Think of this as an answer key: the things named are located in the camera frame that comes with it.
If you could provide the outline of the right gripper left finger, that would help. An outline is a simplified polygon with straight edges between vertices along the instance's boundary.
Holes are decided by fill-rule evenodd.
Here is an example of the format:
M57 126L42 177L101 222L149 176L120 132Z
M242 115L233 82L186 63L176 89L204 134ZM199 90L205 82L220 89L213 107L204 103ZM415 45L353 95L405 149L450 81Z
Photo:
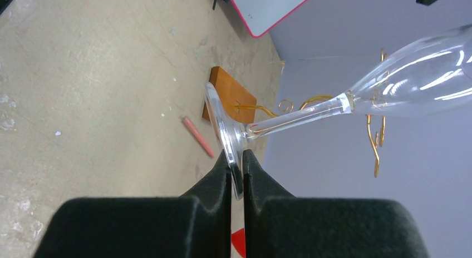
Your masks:
M180 197L196 197L209 212L231 210L232 174L224 151L213 168Z

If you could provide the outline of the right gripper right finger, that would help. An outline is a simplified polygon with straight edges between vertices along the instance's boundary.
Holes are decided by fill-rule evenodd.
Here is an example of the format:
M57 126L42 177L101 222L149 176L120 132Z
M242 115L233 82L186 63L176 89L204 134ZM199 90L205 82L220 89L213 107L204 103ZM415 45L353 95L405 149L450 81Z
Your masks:
M252 150L242 156L244 212L260 211L269 197L294 197L261 166Z

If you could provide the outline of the clear wine glass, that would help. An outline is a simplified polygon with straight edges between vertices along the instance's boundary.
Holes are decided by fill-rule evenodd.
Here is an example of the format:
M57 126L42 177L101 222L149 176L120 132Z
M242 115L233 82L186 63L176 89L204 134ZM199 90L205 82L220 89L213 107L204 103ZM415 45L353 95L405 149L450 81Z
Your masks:
M327 101L256 123L232 119L216 88L205 85L210 122L243 198L243 152L250 142L316 120L347 114L416 117L471 103L471 25L427 36L386 56L347 91Z

